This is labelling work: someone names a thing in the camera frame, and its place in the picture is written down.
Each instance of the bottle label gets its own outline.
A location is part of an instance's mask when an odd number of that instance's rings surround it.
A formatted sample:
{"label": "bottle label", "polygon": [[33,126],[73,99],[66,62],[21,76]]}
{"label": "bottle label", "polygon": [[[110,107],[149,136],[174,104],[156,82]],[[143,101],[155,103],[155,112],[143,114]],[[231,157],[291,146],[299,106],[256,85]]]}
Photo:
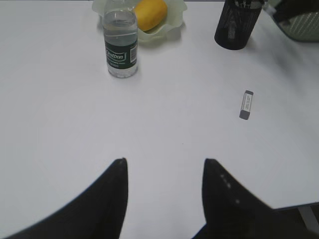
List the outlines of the bottle label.
{"label": "bottle label", "polygon": [[136,64],[138,41],[127,46],[115,46],[105,41],[107,63],[116,69],[128,69]]}

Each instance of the black mesh cup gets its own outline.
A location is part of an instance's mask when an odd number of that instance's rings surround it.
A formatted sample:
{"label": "black mesh cup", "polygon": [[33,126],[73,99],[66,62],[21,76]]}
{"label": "black mesh cup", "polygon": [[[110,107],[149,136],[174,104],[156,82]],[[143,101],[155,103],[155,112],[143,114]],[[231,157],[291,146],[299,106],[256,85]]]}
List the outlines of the black mesh cup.
{"label": "black mesh cup", "polygon": [[226,0],[215,33],[217,44],[230,50],[244,48],[263,3],[261,0]]}

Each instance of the water bottle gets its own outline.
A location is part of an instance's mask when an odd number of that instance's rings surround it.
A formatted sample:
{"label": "water bottle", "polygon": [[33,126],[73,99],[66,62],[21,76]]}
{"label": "water bottle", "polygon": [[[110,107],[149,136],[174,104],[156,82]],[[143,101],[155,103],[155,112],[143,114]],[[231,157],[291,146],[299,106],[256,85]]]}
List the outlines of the water bottle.
{"label": "water bottle", "polygon": [[138,26],[126,0],[107,0],[103,15],[107,66],[111,75],[125,78],[137,70]]}

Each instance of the white table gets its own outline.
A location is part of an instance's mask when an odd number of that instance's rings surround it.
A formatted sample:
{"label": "white table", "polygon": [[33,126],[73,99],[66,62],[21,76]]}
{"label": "white table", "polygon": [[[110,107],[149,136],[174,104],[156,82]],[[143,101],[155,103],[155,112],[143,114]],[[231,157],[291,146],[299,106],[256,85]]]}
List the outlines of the white table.
{"label": "white table", "polygon": [[[264,13],[247,47],[213,40],[222,2],[188,2],[181,37],[106,70],[89,1],[0,1],[0,238],[55,212],[116,158],[129,163],[122,239],[191,238],[204,159],[268,205],[319,200],[319,45]],[[239,118],[254,92],[248,120]]]}

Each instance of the gray eraser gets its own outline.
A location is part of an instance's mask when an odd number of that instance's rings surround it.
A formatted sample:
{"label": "gray eraser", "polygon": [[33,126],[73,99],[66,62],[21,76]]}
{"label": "gray eraser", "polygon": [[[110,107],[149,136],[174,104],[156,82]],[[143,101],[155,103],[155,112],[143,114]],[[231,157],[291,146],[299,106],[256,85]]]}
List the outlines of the gray eraser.
{"label": "gray eraser", "polygon": [[251,102],[253,100],[254,93],[251,91],[245,91],[243,102],[241,104],[239,117],[247,120],[250,115]]}

